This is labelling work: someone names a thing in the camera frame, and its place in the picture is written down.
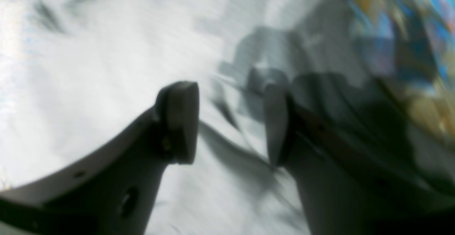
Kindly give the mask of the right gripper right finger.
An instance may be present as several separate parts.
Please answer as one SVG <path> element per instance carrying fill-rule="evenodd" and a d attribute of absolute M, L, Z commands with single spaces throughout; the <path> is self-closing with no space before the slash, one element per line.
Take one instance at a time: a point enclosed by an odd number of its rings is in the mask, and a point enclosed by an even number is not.
<path fill-rule="evenodd" d="M 354 150 L 283 88 L 265 88 L 267 150 L 294 178 L 313 235 L 453 235 L 454 196 Z"/>

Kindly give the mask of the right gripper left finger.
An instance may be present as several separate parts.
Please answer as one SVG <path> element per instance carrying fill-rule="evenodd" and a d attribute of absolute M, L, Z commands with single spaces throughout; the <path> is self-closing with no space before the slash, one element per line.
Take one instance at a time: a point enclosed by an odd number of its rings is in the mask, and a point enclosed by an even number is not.
<path fill-rule="evenodd" d="M 199 86 L 179 81 L 115 138 L 47 177 L 1 192 L 1 228 L 18 235 L 143 235 L 170 164 L 192 164 Z"/>

